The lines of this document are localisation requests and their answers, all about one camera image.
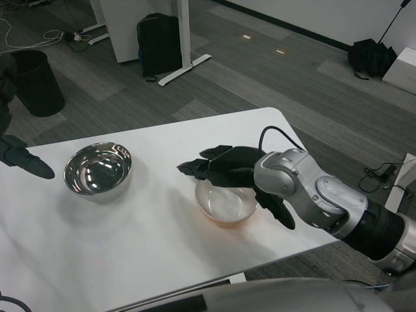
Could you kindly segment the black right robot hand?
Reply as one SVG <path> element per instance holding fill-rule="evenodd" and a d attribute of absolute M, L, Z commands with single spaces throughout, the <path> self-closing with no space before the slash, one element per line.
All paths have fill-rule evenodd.
<path fill-rule="evenodd" d="M 177 169 L 197 180 L 208 180 L 216 187 L 253 189 L 255 199 L 260 206 L 268 209 L 286 228 L 294 230 L 294 218 L 283 200 L 262 191 L 255 185 L 255 164 L 264 155 L 265 152 L 254 147 L 219 145 L 203 150 L 199 159 L 179 164 Z"/>

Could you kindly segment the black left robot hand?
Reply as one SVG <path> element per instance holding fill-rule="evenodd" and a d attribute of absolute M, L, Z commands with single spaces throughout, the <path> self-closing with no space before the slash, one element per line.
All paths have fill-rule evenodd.
<path fill-rule="evenodd" d="M 17 166 L 44 179 L 53 179 L 53 169 L 39 157 L 31 154 L 28 144 L 13 135 L 5 135 L 12 115 L 9 103 L 17 93 L 15 77 L 17 64 L 11 55 L 1 56 L 1 162 L 9 167 Z"/>

